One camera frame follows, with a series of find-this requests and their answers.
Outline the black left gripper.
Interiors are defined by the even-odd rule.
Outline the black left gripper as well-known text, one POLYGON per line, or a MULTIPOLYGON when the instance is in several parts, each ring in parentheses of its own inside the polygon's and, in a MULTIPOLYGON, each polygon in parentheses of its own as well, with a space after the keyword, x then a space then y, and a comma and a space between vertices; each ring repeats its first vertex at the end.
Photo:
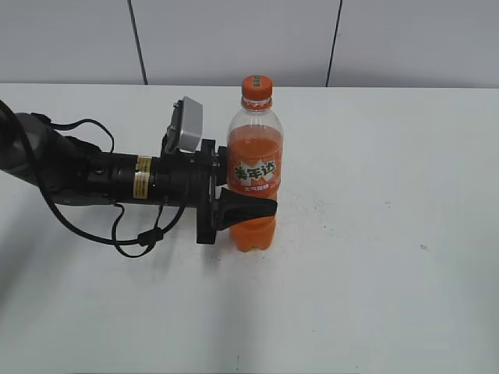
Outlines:
POLYGON ((217 231, 223 231, 242 222, 273 217, 278 203, 273 199, 245 196, 222 188, 216 199, 216 228, 214 224, 213 193, 216 186, 227 184, 228 148, 219 146, 215 152, 213 139, 202 139, 201 148, 194 154, 193 170, 196 176, 196 243, 213 245, 217 231))

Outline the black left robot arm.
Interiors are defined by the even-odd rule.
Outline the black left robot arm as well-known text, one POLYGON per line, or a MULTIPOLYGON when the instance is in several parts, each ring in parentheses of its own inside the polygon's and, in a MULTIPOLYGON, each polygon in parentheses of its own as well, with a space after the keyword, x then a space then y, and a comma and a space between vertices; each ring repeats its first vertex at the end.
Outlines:
POLYGON ((184 97, 174 106, 156 157, 104 151, 70 135, 76 123, 57 124, 46 115, 15 113, 1 106, 1 169, 38 188, 49 210, 71 232, 118 249, 138 245, 151 250, 168 233, 155 224, 133 239, 92 235, 62 214, 61 206, 128 204, 196 211, 196 240, 214 242, 235 223, 235 200, 223 188, 227 150, 202 138, 203 107, 184 97))

